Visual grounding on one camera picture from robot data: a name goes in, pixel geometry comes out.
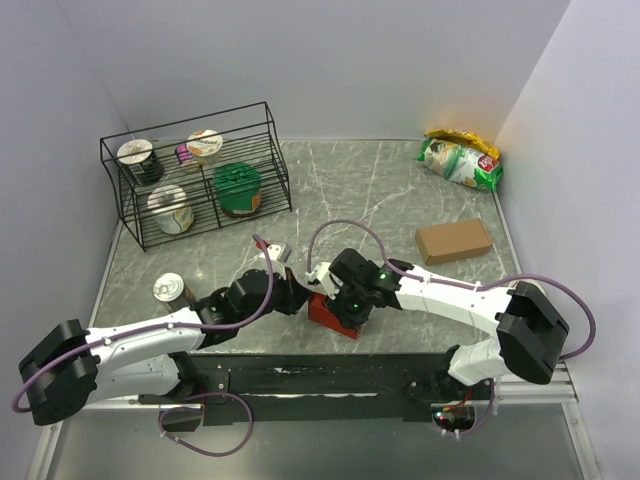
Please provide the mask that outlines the red paper box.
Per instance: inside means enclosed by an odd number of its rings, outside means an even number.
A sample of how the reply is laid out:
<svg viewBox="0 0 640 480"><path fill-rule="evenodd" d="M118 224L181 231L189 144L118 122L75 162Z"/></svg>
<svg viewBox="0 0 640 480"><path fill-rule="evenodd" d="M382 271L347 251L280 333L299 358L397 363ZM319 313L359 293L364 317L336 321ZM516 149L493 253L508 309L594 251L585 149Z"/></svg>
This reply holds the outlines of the red paper box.
<svg viewBox="0 0 640 480"><path fill-rule="evenodd" d="M324 305L326 296L320 293L312 293L308 301L308 319L316 324L324 326L334 332L351 339L358 339L361 329L351 329L343 327L338 318L333 315Z"/></svg>

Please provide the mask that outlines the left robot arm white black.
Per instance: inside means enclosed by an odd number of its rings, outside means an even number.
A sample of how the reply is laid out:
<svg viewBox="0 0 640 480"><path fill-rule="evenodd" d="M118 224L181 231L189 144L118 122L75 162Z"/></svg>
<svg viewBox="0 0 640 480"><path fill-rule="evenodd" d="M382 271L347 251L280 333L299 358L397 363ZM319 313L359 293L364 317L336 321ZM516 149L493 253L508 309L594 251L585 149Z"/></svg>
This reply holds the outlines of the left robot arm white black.
<svg viewBox="0 0 640 480"><path fill-rule="evenodd" d="M12 408L46 426L115 397L188 401L198 389L186 364L190 352L224 343L272 312L295 314L309 296L290 270L251 269L230 286L155 319L109 328L64 321L20 361L23 387Z"/></svg>

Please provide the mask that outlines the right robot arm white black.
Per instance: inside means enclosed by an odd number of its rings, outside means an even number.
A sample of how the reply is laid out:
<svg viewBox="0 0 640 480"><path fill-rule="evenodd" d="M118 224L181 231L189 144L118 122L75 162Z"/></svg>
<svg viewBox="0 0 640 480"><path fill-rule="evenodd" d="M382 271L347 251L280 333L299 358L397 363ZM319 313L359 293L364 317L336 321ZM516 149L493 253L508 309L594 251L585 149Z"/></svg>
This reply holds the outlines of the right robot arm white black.
<svg viewBox="0 0 640 480"><path fill-rule="evenodd" d="M485 287L398 260L379 266L351 248L332 262L317 264L307 279L322 286L326 308L345 328L366 323L374 308L393 308L426 312L485 333L482 341L448 351L437 386L452 399L507 374L548 384L569 333L564 318L530 281Z"/></svg>

